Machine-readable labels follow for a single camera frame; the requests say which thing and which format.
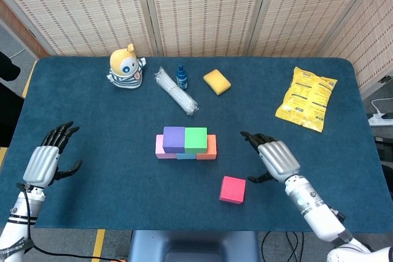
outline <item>pink block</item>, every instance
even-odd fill
[[[162,148],[162,143],[164,140],[163,134],[157,134],[155,137],[155,155],[159,159],[176,159],[175,153],[165,153],[164,149]]]
[[[241,204],[244,201],[246,181],[244,179],[224,176],[221,185],[220,201]]]

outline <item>plastic bag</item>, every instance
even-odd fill
[[[294,77],[276,117],[322,132],[329,97],[337,80],[295,67]]]
[[[199,110],[197,102],[176,85],[162,67],[154,76],[155,81],[182,107],[188,116],[192,116]]]

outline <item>light blue block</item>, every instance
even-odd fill
[[[178,160],[194,160],[197,158],[196,153],[177,153],[176,159]]]

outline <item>small blue bottle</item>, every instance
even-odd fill
[[[182,63],[180,63],[179,66],[177,67],[176,80],[177,80],[177,84],[181,89],[183,90],[187,89],[188,87],[187,72],[185,71]]]

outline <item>white robotic arm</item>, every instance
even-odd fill
[[[37,147],[31,155],[23,175],[25,184],[17,184],[21,192],[10,210],[8,222],[0,236],[0,262],[23,261],[25,251],[34,247],[30,229],[36,224],[45,201],[44,188],[51,185],[54,180],[72,176],[79,170],[82,161],[78,161],[68,171],[59,172],[57,166],[68,139],[79,129],[79,127],[68,129],[71,125],[72,122],[69,122],[49,132],[41,146]]]
[[[287,195],[316,236],[336,247],[327,255],[328,262],[393,262],[392,247],[371,253],[353,238],[340,222],[340,213],[330,209],[311,184],[299,175],[300,165],[283,142],[260,133],[251,135],[242,131],[241,134],[257,151],[268,169],[266,174],[248,179],[254,183],[275,179],[285,184]]]

